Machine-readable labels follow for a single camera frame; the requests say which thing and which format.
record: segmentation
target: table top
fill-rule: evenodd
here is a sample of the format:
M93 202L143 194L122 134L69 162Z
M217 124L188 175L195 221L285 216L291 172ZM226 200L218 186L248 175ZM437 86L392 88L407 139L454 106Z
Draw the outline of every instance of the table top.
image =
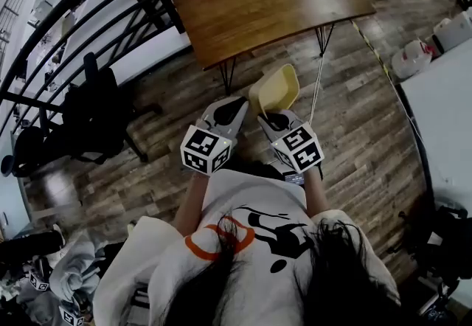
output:
M204 69L307 30L375 13L367 0L173 0Z

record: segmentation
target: white t-shirt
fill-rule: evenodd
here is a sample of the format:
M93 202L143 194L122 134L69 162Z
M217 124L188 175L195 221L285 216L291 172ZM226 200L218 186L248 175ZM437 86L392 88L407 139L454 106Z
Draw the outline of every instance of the white t-shirt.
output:
M198 272L218 254L218 221L227 217L237 225L237 260L245 263L237 277L237 291L226 304L225 325L299 325L294 272L308 277L313 231L325 219L353 224L339 210L309 218L305 192L295 184L250 176L230 170L213 174L207 187L198 230L183 238L170 224L141 218L105 276L94 298L97 326L122 325L130 298L139 285L147 285L154 325L172 298L176 283ZM375 256L364 235L367 270L393 294L395 282ZM353 240L359 243L358 234Z

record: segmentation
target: long black hair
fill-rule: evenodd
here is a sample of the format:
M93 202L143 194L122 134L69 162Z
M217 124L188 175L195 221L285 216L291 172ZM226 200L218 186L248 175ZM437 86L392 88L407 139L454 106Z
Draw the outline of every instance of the long black hair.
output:
M229 232L225 235L237 237L234 224L221 218L218 226ZM396 294L367 272L366 248L357 226L322 221L307 236L313 239L311 273L308 278L294 273L303 325L419 324L412 319L415 315L403 312ZM218 259L181 281L159 325L225 323L224 309L237 290L244 262L235 259L236 238L218 235L218 239Z
M160 325L222 325L226 303L234 293L237 273L243 262L236 261L237 229L223 216L217 234L218 258L203 270L184 277L177 285L173 298L162 312Z

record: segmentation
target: chair wheel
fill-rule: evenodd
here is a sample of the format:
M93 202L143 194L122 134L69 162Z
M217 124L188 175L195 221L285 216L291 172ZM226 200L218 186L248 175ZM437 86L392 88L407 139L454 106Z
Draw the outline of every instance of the chair wheel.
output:
M1 161L1 173L3 176L9 176L15 166L15 157L5 156Z

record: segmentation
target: floorboard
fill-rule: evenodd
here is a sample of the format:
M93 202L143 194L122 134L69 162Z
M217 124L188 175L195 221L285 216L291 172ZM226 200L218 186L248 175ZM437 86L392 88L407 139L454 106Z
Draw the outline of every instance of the floorboard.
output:
M457 12L455 0L370 0L377 13L358 20L383 59ZM293 110L310 113L318 69L316 36L305 33L258 49L238 60L233 89L247 95L263 71L292 63L301 91ZM109 240L122 240L126 224L142 215L173 219L190 174L181 166L179 145L190 124L224 95L218 70L202 72L185 54L133 87L136 106L158 101L164 114L148 114L128 131L150 161L126 148L101 166L62 159L43 167L27 185L34 208L80 200L79 211L47 219L70 234L86 226ZM403 234L398 218L426 189L412 130L374 55L350 23L336 26L325 56L313 129L326 156L324 185L332 207L344 209L365 231L375 251L400 282L414 269L405 252L388 254ZM238 150L247 159L274 159L257 120L248 114Z

